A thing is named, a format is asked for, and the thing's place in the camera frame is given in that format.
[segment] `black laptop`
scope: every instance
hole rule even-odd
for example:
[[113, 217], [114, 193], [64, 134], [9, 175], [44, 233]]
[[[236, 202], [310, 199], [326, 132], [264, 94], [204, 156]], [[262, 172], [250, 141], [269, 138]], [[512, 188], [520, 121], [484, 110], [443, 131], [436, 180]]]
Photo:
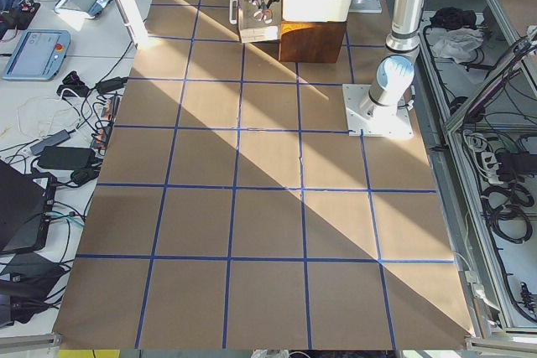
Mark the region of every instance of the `black laptop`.
[[54, 204], [52, 174], [21, 174], [0, 161], [0, 255], [44, 247]]

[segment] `metal base plate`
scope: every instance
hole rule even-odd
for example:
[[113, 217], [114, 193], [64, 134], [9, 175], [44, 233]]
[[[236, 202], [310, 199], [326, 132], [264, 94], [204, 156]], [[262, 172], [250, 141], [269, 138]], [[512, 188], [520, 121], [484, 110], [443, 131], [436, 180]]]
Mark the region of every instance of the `metal base plate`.
[[410, 126], [409, 112], [406, 108], [397, 110], [397, 114], [387, 117], [381, 122], [367, 121], [357, 114], [358, 103], [363, 97], [368, 96], [370, 86], [344, 84], [343, 99], [347, 114], [347, 127], [351, 136], [376, 136], [391, 138], [411, 138], [414, 136]]
[[380, 0], [352, 0], [349, 13], [382, 13], [383, 7], [380, 4]]

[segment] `black cable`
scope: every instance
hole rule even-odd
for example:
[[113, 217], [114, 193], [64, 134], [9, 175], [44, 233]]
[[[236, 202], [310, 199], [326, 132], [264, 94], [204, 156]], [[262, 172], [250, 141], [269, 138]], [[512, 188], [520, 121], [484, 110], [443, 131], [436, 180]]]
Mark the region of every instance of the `black cable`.
[[71, 205], [68, 205], [66, 203], [62, 203], [61, 201], [58, 201], [58, 200], [55, 200], [54, 201], [54, 204], [55, 205], [63, 205], [64, 207], [67, 207], [68, 209], [71, 209], [72, 211], [74, 211], [76, 213], [76, 215], [78, 215], [83, 221], [86, 221], [86, 218], [85, 216], [83, 216], [80, 211], [78, 211], [75, 207], [71, 206]]
[[123, 58], [127, 54], [128, 50], [131, 49], [132, 44], [133, 44], [133, 41], [130, 41], [128, 43], [127, 48], [125, 49], [123, 54], [119, 57], [117, 62], [114, 64], [114, 66], [112, 66], [112, 68], [108, 71], [108, 73], [106, 73], [96, 84], [99, 84], [99, 83], [103, 82], [116, 69], [117, 65], [119, 65], [119, 63], [123, 60]]
[[38, 142], [39, 140], [41, 140], [40, 138], [36, 138], [35, 140], [31, 141], [31, 142], [28, 142], [28, 143], [20, 143], [20, 144], [15, 144], [14, 146], [11, 146], [11, 147], [8, 147], [8, 148], [3, 148], [2, 150], [0, 150], [0, 153], [3, 153], [5, 151], [9, 151], [9, 150], [13, 150], [14, 148], [17, 148], [17, 147], [26, 147], [32, 143], [35, 143], [35, 142]]

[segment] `blue tape grid line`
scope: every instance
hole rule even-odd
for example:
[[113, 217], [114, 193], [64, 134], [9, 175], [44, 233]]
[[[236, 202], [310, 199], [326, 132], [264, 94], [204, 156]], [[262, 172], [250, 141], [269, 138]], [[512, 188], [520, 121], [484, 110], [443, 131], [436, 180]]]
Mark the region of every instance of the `blue tape grid line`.
[[[198, 7], [196, 9], [196, 17], [195, 17], [195, 20], [194, 20], [194, 28], [192, 29], [192, 38], [194, 38], [196, 36], [196, 27], [197, 27], [199, 14], [200, 14], [200, 8]], [[190, 42], [190, 47], [189, 47], [189, 52], [188, 52], [188, 58], [187, 58], [187, 61], [186, 61], [185, 77], [188, 74], [188, 69], [189, 69], [189, 66], [190, 66], [190, 58], [192, 56], [193, 47], [194, 47], [194, 41], [191, 41]], [[158, 244], [158, 241], [159, 241], [160, 224], [162, 222], [162, 215], [164, 213], [164, 203], [166, 201], [166, 190], [167, 190], [166, 185], [169, 182], [169, 174], [171, 172], [171, 167], [172, 167], [172, 163], [173, 163], [173, 160], [174, 160], [175, 141], [176, 141], [176, 138], [177, 138], [177, 132], [178, 132], [177, 127], [179, 126], [179, 120], [180, 120], [180, 114], [181, 114], [181, 106], [183, 105], [183, 96], [185, 94], [185, 83], [186, 83], [185, 81], [183, 81], [183, 83], [182, 83], [180, 102], [179, 102], [179, 105], [177, 106], [177, 115], [175, 117], [174, 136], [172, 138], [172, 143], [171, 143], [171, 147], [170, 147], [170, 151], [169, 151], [168, 166], [166, 168], [166, 176], [165, 176], [165, 180], [164, 180], [164, 188], [163, 188], [163, 192], [162, 192], [162, 198], [160, 200], [159, 215], [158, 215], [158, 219], [157, 219], [157, 225], [156, 225], [155, 231], [154, 231], [153, 246], [151, 248], [151, 258], [149, 259], [148, 276], [147, 276], [147, 278], [145, 280], [145, 289], [144, 289], [144, 292], [143, 292], [142, 308], [140, 309], [140, 318], [139, 318], [139, 322], [138, 322], [138, 331], [137, 331], [137, 334], [136, 334], [136, 341], [135, 341], [135, 344], [134, 344], [134, 349], [135, 350], [139, 349], [140, 339], [142, 337], [143, 322], [145, 320], [145, 309], [147, 307], [148, 296], [149, 296], [149, 287], [150, 287], [150, 284], [151, 284], [151, 276], [152, 276], [152, 273], [153, 273], [153, 265], [154, 265], [154, 260], [155, 260], [154, 257], [156, 255], [157, 244]]]
[[386, 287], [386, 278], [384, 276], [383, 257], [382, 257], [382, 252], [380, 248], [380, 238], [378, 236], [377, 218], [375, 216], [375, 207], [373, 204], [373, 191], [371, 189], [371, 179], [369, 177], [368, 154], [366, 153], [365, 138], [363, 136], [363, 133], [362, 133], [362, 136], [360, 136], [360, 145], [361, 145], [361, 152], [362, 152], [362, 158], [363, 158], [363, 166], [365, 168], [365, 174], [366, 174], [366, 184], [368, 187], [369, 209], [371, 210], [371, 218], [373, 221], [373, 232], [375, 234], [375, 242], [377, 244], [378, 270], [380, 274], [380, 283], [383, 289], [384, 307], [386, 309], [386, 318], [388, 320], [389, 338], [392, 343], [392, 350], [397, 350], [396, 343], [395, 343], [394, 325], [392, 322], [392, 314], [389, 308], [388, 289]]
[[305, 324], [306, 335], [308, 337], [308, 350], [313, 349], [313, 340], [311, 338], [311, 316], [310, 316], [310, 280], [308, 277], [308, 241], [307, 228], [305, 222], [305, 192], [304, 192], [304, 145], [302, 143], [302, 109], [300, 104], [300, 76], [299, 64], [295, 63], [296, 71], [296, 105], [298, 107], [298, 124], [299, 124], [299, 163], [300, 163], [300, 218], [302, 220], [302, 247], [304, 249], [304, 295], [305, 295]]
[[224, 189], [224, 190], [304, 190], [307, 192], [368, 192], [368, 193], [410, 193], [410, 194], [435, 194], [434, 189], [345, 189], [345, 188], [308, 188], [305, 187], [263, 187], [263, 186], [240, 186], [218, 184], [117, 184], [101, 182], [97, 186], [118, 188], [174, 188], [174, 189]]
[[[232, 79], [197, 79], [197, 78], [179, 78], [179, 77], [169, 77], [169, 78], [163, 78], [163, 77], [136, 77], [136, 76], [129, 76], [129, 80], [139, 80], [139, 81], [195, 81], [195, 82], [201, 82], [201, 83], [240, 83], [240, 80], [232, 80]], [[243, 80], [244, 84], [273, 84], [273, 85], [288, 85], [288, 86], [294, 86], [294, 81], [265, 81], [265, 80]], [[300, 82], [301, 86], [325, 86], [325, 87], [341, 87], [341, 83], [321, 83], [316, 81], [302, 81]]]
[[347, 259], [339, 257], [246, 257], [246, 256], [176, 256], [176, 255], [111, 255], [95, 253], [77, 253], [77, 259], [112, 259], [112, 260], [195, 260], [210, 262], [313, 262], [313, 263], [375, 263], [375, 264], [454, 264], [455, 260], [446, 259]]
[[[238, 97], [238, 116], [237, 116], [237, 125], [241, 126], [242, 118], [242, 94], [243, 94], [243, 84], [242, 79], [244, 78], [244, 58], [246, 56], [246, 47], [242, 46], [242, 62], [241, 62], [241, 85], [239, 87], [239, 97]], [[224, 300], [224, 320], [223, 320], [223, 331], [222, 331], [222, 348], [226, 348], [227, 345], [227, 317], [229, 312], [229, 288], [231, 287], [231, 270], [232, 270], [232, 249], [233, 249], [233, 227], [235, 224], [235, 202], [237, 200], [237, 176], [238, 176], [238, 160], [240, 158], [240, 147], [241, 147], [241, 131], [237, 131], [237, 147], [235, 150], [235, 165], [233, 170], [233, 186], [232, 186], [232, 211], [231, 219], [229, 223], [229, 240], [227, 244], [227, 265], [226, 265], [226, 292]]]

